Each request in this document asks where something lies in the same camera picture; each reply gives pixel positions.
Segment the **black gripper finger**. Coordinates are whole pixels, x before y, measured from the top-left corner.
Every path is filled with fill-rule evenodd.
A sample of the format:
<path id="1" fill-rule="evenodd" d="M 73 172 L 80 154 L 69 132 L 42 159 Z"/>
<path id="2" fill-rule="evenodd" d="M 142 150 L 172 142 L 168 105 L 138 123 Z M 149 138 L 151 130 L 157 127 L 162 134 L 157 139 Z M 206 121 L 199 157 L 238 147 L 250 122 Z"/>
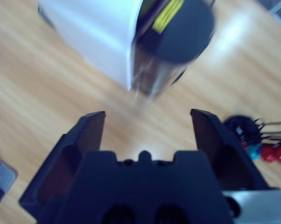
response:
<path id="1" fill-rule="evenodd" d="M 210 112 L 191 109 L 197 149 L 203 151 L 222 190 L 269 190 L 237 138 Z"/>
<path id="2" fill-rule="evenodd" d="M 83 157 L 99 151 L 106 113 L 92 112 L 61 136 L 19 199 L 20 206 L 37 222 L 46 208 L 68 190 Z"/>

